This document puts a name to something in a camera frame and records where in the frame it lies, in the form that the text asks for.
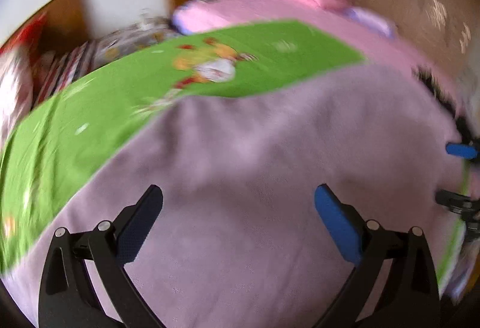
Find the pink white floral quilt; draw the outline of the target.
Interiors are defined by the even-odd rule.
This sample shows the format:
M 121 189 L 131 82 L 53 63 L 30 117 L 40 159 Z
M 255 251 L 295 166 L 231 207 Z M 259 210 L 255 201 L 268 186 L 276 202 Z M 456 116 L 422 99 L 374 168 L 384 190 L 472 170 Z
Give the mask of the pink white floral quilt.
M 1 147 L 32 107 L 33 82 L 24 46 L 1 53 Z

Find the lilac fleece pants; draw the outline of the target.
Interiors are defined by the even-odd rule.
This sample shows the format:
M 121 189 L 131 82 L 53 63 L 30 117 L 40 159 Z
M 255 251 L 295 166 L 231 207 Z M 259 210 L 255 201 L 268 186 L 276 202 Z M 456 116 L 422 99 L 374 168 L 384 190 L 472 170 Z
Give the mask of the lilac fleece pants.
M 3 279 L 36 319 L 55 229 L 92 229 L 154 184 L 163 210 L 126 270 L 166 326 L 307 327 L 352 269 L 315 189 L 386 229 L 421 227 L 439 262 L 456 218 L 434 194 L 461 185 L 445 150 L 458 138 L 421 81 L 375 65 L 254 97 L 188 96 L 109 159 Z

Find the left wooden headboard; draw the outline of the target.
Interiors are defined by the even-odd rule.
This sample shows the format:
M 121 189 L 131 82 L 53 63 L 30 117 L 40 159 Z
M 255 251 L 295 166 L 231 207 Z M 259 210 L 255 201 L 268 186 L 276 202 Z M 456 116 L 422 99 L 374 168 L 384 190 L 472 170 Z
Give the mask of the left wooden headboard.
M 1 41 L 1 45 L 10 42 L 24 25 L 38 15 L 46 17 L 38 43 L 41 52 L 54 50 L 66 53 L 93 39 L 86 0 L 51 0 L 32 14 L 6 41 Z

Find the nightstand with patterned cover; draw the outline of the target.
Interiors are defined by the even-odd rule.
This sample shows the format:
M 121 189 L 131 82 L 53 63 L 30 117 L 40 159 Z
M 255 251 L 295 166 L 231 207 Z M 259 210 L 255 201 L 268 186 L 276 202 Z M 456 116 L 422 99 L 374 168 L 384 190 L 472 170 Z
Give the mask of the nightstand with patterned cover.
M 103 67 L 138 50 L 179 36 L 180 34 L 171 26 L 167 18 L 143 17 L 137 23 L 110 33 L 97 41 L 93 68 Z

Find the green cartoon bed sheet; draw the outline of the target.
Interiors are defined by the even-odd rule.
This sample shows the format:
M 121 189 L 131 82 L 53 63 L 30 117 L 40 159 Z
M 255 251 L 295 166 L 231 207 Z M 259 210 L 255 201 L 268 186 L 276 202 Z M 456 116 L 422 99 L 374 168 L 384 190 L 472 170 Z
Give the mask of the green cartoon bed sheet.
M 175 38 L 126 56 L 47 100 L 20 124 L 1 160 L 1 277 L 26 257 L 70 199 L 152 119 L 188 96 L 266 95 L 342 68 L 393 68 L 296 21 Z M 456 260 L 455 220 L 435 262 L 440 285 Z

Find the red pillow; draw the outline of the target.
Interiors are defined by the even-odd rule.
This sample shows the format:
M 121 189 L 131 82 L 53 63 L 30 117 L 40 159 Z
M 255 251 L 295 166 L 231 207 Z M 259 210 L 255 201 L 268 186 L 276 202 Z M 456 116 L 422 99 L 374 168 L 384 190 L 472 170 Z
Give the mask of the red pillow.
M 1 52 L 11 50 L 14 47 L 22 47 L 29 57 L 35 56 L 38 53 L 38 44 L 46 23 L 47 15 L 45 13 L 31 17 L 1 47 Z

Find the pink quilt on bed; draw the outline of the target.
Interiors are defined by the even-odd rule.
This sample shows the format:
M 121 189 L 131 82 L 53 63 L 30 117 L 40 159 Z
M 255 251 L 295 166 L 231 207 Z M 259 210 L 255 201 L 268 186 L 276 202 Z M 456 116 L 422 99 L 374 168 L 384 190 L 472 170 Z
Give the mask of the pink quilt on bed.
M 417 68 L 429 71 L 442 90 L 454 99 L 458 95 L 454 81 L 403 40 L 391 20 L 365 8 L 329 11 L 294 0 L 191 0 L 176 8 L 172 15 L 173 25 L 182 34 L 271 20 L 310 24 L 360 50 L 367 59 L 405 73 Z

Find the plaid bed sheet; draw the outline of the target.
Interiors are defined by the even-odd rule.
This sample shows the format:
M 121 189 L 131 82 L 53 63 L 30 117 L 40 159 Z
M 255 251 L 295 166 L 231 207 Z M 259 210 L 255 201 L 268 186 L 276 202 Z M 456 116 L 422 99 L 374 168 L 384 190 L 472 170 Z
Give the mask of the plaid bed sheet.
M 48 51 L 36 62 L 33 72 L 32 108 L 94 71 L 97 41 L 85 42 L 64 54 Z

